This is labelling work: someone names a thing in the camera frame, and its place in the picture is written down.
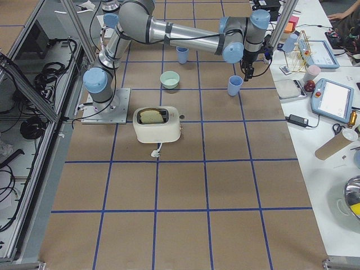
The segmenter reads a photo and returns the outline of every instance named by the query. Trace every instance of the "person's arm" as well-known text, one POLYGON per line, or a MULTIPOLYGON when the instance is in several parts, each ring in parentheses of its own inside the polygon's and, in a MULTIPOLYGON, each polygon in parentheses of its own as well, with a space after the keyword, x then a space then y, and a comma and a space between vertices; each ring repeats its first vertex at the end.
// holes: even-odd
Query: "person's arm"
POLYGON ((357 0, 351 7, 349 7, 345 12, 343 13, 336 13, 328 15, 328 19, 333 20, 342 20, 346 16, 349 16, 351 13, 353 13, 358 7, 360 6, 360 0, 357 0))

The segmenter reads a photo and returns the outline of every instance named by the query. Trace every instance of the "tablet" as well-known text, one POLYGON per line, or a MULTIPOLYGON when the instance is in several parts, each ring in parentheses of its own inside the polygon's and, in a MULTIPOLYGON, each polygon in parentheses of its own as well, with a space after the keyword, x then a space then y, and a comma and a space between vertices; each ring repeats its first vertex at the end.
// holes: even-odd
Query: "tablet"
POLYGON ((348 123, 352 112, 354 89, 327 79, 320 79, 311 98, 314 113, 348 123))
POLYGON ((340 65, 325 40, 309 40, 308 44, 305 40, 298 41, 300 54, 307 66, 317 65, 321 69, 337 69, 340 65))

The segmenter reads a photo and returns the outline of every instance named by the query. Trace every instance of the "bread slice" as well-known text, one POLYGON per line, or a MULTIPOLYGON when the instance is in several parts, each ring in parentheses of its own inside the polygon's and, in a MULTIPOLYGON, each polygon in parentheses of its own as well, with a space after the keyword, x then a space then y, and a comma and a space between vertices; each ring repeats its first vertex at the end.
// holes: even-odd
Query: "bread slice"
POLYGON ((139 112, 140 121, 143 124, 163 123, 164 119, 158 109, 148 108, 139 112))

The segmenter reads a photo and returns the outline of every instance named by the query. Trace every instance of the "blue joint cap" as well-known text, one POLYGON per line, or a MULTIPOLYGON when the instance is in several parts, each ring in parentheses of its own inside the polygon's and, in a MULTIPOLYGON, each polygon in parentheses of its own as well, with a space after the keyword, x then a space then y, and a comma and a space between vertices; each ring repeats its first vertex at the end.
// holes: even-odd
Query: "blue joint cap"
POLYGON ((241 42, 234 42, 223 50, 223 58, 226 63, 235 64, 244 55, 244 45, 241 42))
POLYGON ((114 13, 105 13, 103 16, 103 21, 106 26, 115 29, 119 22, 119 16, 114 13))
POLYGON ((259 29, 268 29, 270 13, 266 10, 255 10, 250 16, 250 21, 259 29))
POLYGON ((226 22, 229 19, 229 17, 222 17, 219 22, 219 33, 224 33, 226 22))
POLYGON ((83 81, 86 89, 92 94, 103 91, 107 85, 107 75, 99 67, 93 67, 85 72, 83 81))

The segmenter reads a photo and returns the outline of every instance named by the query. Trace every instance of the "metal bowl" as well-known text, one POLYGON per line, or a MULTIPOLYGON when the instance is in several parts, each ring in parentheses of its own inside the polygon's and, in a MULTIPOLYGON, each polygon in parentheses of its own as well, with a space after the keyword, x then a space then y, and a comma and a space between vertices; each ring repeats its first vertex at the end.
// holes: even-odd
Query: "metal bowl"
POLYGON ((351 213, 360 220, 360 175, 351 178, 346 183, 344 196, 351 213))

